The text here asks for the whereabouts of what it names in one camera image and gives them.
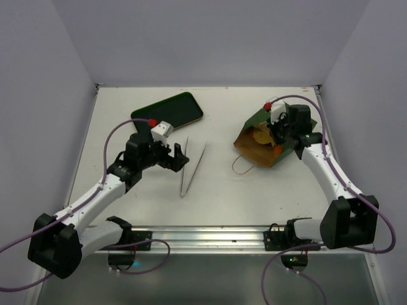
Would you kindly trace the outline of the metal tongs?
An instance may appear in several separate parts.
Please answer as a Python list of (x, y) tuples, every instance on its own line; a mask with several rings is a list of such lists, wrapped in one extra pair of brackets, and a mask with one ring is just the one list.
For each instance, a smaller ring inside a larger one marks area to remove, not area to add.
[(198, 167), (203, 160), (206, 148), (207, 142), (191, 140), (189, 137), (186, 139), (184, 155), (189, 158), (189, 162), (184, 166), (181, 175), (180, 196), (182, 198), (184, 198), (190, 190)]

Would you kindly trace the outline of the yellow round fake bread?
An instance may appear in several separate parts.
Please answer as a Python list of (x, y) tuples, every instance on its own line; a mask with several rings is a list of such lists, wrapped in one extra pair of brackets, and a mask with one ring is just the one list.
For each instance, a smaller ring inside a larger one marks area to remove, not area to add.
[(270, 134), (260, 128), (252, 127), (249, 134), (257, 143), (261, 145), (275, 145), (275, 142)]

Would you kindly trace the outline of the green brown paper bag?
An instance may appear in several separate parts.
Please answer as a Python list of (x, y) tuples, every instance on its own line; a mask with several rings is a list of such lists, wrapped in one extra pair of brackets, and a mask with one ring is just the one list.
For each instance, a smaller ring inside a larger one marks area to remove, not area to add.
[(271, 168), (292, 152), (300, 157), (305, 147), (320, 142), (316, 124), (307, 105), (267, 102), (245, 122), (233, 146), (253, 166)]

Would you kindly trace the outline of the orange fake bread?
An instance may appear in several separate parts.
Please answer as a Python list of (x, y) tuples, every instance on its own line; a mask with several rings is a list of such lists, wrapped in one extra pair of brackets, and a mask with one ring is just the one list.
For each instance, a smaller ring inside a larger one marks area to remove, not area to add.
[(273, 147), (274, 156), (277, 158), (277, 157), (281, 154), (281, 152), (283, 151), (283, 149), (284, 149), (283, 145), (276, 145), (276, 146), (274, 146), (274, 147)]

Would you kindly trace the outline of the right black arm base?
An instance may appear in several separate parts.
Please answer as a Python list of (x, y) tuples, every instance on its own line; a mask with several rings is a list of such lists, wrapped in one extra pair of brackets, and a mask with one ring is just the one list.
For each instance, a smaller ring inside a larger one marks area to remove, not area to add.
[(288, 220), (284, 225), (273, 223), (263, 232), (263, 244), (267, 252), (282, 251), (305, 243), (294, 232), (296, 220), (298, 219)]

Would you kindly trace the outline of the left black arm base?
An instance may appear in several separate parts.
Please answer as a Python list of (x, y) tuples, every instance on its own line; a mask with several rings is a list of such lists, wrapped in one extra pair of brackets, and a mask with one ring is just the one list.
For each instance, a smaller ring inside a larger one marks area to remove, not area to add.
[(120, 239), (117, 243), (107, 246), (109, 250), (128, 250), (128, 251), (150, 251), (153, 232), (132, 229), (132, 225), (117, 217), (111, 216), (107, 218), (107, 221), (119, 225), (122, 229)]

